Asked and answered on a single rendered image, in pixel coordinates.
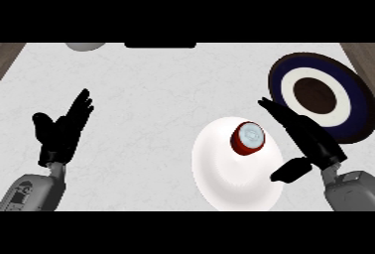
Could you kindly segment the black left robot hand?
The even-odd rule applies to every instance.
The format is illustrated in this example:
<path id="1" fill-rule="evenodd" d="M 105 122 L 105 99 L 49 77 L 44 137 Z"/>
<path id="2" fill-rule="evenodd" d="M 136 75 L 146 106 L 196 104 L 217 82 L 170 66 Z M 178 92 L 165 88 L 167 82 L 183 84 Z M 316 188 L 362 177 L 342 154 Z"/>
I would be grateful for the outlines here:
<path id="1" fill-rule="evenodd" d="M 38 165 L 50 163 L 63 165 L 72 160 L 91 112 L 94 110 L 90 91 L 84 88 L 68 110 L 68 113 L 53 120 L 50 116 L 37 112 L 32 115 L 35 137 L 41 143 Z"/>

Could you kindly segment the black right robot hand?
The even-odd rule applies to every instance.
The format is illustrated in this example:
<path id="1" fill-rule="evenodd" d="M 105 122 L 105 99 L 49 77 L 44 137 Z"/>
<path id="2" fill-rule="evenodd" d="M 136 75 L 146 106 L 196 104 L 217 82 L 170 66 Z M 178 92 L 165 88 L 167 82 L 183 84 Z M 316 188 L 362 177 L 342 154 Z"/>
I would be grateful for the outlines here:
<path id="1" fill-rule="evenodd" d="M 258 103 L 283 127 L 302 152 L 302 156 L 291 159 L 271 173 L 271 181 L 291 184 L 310 172 L 311 166 L 317 166 L 323 183 L 332 184 L 336 181 L 341 162 L 347 160 L 332 136 L 307 116 L 298 115 L 288 107 L 266 98 Z"/>

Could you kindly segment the dark blue ringed plate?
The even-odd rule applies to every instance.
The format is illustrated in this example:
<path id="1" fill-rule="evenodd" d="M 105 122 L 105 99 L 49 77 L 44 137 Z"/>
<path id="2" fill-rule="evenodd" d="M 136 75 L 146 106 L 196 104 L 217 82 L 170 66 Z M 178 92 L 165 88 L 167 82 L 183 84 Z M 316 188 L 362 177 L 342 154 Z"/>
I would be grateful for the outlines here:
<path id="1" fill-rule="evenodd" d="M 279 58 L 269 73 L 271 99 L 305 115 L 339 144 L 363 141 L 375 132 L 375 95 L 357 73 L 317 53 Z"/>

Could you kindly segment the white plate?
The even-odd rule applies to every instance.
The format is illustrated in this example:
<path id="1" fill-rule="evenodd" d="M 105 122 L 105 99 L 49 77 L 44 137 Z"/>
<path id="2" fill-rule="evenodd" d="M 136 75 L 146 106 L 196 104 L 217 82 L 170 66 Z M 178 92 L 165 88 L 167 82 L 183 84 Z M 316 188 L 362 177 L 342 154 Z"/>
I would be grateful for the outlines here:
<path id="1" fill-rule="evenodd" d="M 282 151 L 264 130 L 266 145 L 240 156 L 230 138 L 240 123 L 249 120 L 224 117 L 202 129 L 192 149 L 193 179 L 202 196 L 218 210 L 270 210 L 282 195 L 282 182 L 270 180 L 282 166 Z"/>

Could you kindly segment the grey rounded object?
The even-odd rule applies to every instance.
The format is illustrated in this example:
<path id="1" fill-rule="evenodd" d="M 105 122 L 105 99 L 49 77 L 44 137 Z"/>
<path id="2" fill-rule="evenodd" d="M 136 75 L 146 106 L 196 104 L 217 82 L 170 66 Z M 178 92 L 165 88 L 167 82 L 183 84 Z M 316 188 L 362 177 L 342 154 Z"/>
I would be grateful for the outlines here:
<path id="1" fill-rule="evenodd" d="M 66 43 L 69 49 L 77 52 L 88 52 L 103 46 L 103 43 Z"/>

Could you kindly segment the black flat appliance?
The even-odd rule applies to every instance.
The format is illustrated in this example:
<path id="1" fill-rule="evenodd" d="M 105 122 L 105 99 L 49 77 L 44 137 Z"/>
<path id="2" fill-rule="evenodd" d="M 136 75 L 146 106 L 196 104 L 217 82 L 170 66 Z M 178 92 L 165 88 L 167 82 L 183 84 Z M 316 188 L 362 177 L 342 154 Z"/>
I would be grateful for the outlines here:
<path id="1" fill-rule="evenodd" d="M 130 49 L 193 49 L 196 43 L 183 42 L 161 42 L 161 43 L 124 43 L 124 46 Z"/>

